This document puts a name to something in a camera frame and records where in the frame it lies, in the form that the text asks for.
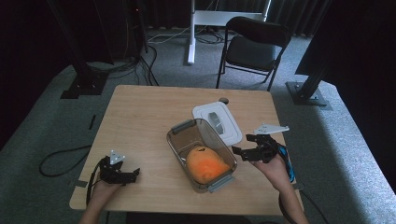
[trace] metal stand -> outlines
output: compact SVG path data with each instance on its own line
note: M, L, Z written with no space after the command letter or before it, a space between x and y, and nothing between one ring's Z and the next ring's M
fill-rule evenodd
M77 72L69 91L64 91L61 99L77 99L80 95L100 95L106 85L108 73L95 74L85 62L73 32L57 0L47 0L49 7L64 35L67 56Z
M293 102L296 105L317 105L322 110L332 110L332 106L329 101L326 101L319 89L316 88L314 93L310 96L304 95L303 86L306 84L303 82L287 82L286 86L289 89L290 95Z

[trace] wooden table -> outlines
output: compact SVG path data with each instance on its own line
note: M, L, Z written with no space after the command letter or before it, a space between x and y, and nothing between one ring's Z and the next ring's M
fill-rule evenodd
M176 124L193 119L192 109L229 99L228 108L244 138L238 147L255 147L245 134L262 123L279 125L267 91L175 87L118 86L92 145L79 180L88 182L94 166L114 149L126 159L123 172L140 168L136 183L122 187L106 206L110 211L281 216L278 192L255 167L237 158L235 180L213 193L197 193L186 177L166 134ZM285 144L282 133L272 134ZM85 208L87 190L76 187L70 206Z

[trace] orange object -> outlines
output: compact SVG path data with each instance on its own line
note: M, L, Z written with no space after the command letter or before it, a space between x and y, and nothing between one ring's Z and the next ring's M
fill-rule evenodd
M200 184L207 184L230 169L218 153L208 147L193 148L186 163L190 174Z

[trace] container lid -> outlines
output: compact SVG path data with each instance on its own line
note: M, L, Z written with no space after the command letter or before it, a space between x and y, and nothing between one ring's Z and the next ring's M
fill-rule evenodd
M227 105L215 102L192 110L195 119L205 119L228 147L242 141L242 133Z

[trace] dark wall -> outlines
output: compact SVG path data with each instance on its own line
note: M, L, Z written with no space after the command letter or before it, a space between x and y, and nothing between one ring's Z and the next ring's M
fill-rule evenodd
M395 11L390 0L333 0L297 69L309 76L324 71L324 80L336 86L393 190Z
M76 41L82 61L113 63L123 57L140 57L144 38L135 0L50 1L60 3L62 21ZM77 57L48 1L1 1L0 17L3 148L53 77Z
M55 37L55 20L41 1L0 6L0 148L29 113L55 74L69 62Z

